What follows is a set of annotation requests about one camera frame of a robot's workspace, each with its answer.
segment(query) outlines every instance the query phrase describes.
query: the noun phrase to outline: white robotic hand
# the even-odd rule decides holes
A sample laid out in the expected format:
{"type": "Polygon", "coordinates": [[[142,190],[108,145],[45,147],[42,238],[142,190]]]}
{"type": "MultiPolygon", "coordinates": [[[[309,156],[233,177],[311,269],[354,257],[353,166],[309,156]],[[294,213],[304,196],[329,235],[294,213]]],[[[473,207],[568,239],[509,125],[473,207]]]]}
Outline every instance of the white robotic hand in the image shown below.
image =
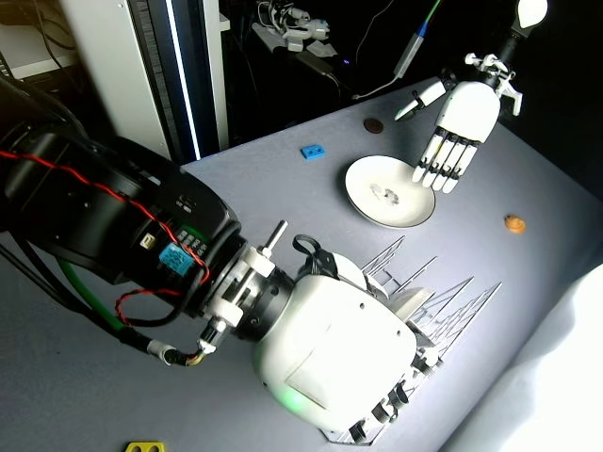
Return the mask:
{"type": "MultiPolygon", "coordinates": [[[[510,85],[514,77],[495,55],[484,59],[475,54],[465,57],[465,64],[475,66],[481,73],[491,75],[495,87],[483,82],[462,82],[446,99],[435,122],[436,129],[427,149],[421,155],[413,182],[422,180],[425,187],[449,193],[463,176],[478,146],[490,135],[500,112],[500,97],[513,97],[513,114],[521,109],[521,93],[510,85]]],[[[445,84],[438,81],[425,89],[396,115],[396,120],[410,117],[446,93],[445,84]]]]}

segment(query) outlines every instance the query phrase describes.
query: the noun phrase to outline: plate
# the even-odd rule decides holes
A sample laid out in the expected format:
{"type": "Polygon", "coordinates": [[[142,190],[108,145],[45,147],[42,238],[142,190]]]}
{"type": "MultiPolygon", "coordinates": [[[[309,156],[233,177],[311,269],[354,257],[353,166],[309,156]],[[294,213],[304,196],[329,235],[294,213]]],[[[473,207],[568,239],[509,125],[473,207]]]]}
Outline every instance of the plate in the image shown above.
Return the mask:
{"type": "Polygon", "coordinates": [[[385,155],[356,160],[346,173],[351,203],[365,217],[388,228],[422,223],[435,209],[435,194],[411,180],[414,170],[385,155]]]}

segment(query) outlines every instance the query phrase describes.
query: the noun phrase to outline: blue connector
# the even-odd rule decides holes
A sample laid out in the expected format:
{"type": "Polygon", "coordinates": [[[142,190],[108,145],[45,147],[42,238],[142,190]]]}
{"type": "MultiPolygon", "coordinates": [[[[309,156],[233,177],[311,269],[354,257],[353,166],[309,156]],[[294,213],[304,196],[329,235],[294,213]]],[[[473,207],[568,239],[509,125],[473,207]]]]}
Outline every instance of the blue connector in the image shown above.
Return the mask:
{"type": "Polygon", "coordinates": [[[301,153],[303,154],[303,158],[306,160],[314,160],[315,158],[324,157],[326,151],[319,144],[313,144],[312,146],[301,148],[301,153]]]}

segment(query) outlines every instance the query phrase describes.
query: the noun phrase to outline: table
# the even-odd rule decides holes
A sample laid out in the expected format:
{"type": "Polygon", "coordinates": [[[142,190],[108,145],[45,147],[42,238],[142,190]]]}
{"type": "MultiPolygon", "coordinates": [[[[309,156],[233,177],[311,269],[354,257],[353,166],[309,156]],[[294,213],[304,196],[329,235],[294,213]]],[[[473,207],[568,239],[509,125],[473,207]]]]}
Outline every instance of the table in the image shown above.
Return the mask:
{"type": "MultiPolygon", "coordinates": [[[[262,244],[279,219],[289,221],[273,260],[291,274],[303,263],[290,246],[294,234],[313,235],[360,265],[404,234],[390,267],[402,279],[437,255],[417,284],[444,290],[475,276],[469,297],[503,282],[376,451],[437,450],[603,242],[603,204],[501,125],[456,189],[437,195],[424,224],[395,231],[361,217],[343,187],[348,165],[370,154],[416,162],[441,102],[412,121],[392,117],[413,89],[429,83],[187,166],[230,203],[251,243],[262,244]],[[367,117],[381,120],[384,131],[366,131],[367,117]],[[305,161],[300,148],[315,143],[326,157],[305,161]],[[508,213],[526,219],[525,234],[505,229],[508,213]]],[[[229,338],[203,365],[169,368],[48,302],[4,261],[0,275],[0,445],[6,449],[113,452],[129,441],[158,439],[171,452],[356,450],[326,443],[278,406],[253,374],[248,343],[229,338]]],[[[107,304],[131,286],[83,277],[107,304]]],[[[130,306],[133,315],[166,311],[156,299],[130,306]]],[[[182,318],[153,335],[189,349],[200,329],[198,321],[182,318]]]]}

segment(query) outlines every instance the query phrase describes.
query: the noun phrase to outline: blue sticker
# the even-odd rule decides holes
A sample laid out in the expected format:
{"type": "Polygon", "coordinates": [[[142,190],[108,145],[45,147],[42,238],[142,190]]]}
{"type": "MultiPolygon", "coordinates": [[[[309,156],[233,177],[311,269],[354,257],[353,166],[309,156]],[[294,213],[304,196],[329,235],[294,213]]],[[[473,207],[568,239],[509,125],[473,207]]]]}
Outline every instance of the blue sticker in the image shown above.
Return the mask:
{"type": "Polygon", "coordinates": [[[186,251],[173,243],[170,243],[163,251],[161,251],[159,260],[180,276],[185,276],[194,262],[194,259],[190,257],[186,251]]]}

